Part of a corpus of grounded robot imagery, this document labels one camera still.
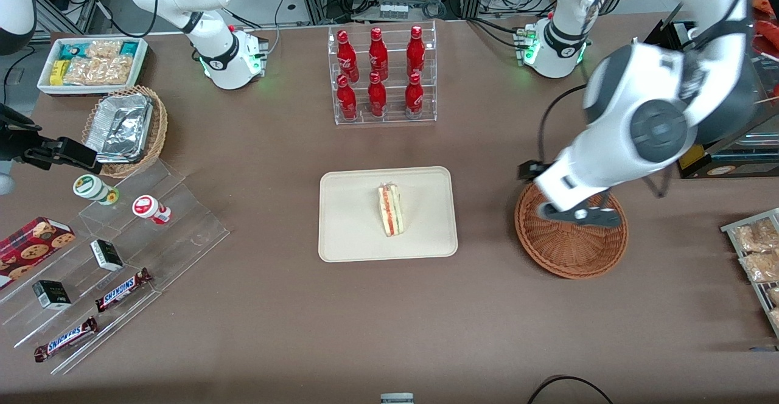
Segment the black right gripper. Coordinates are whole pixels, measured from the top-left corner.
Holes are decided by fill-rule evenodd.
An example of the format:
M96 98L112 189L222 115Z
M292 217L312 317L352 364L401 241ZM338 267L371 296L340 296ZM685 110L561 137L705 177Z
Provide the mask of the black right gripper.
M97 152L70 138L41 140L42 130L27 116L11 107L1 105L1 160L11 162L23 156L23 163L48 171L61 161L99 176L102 164L97 162Z

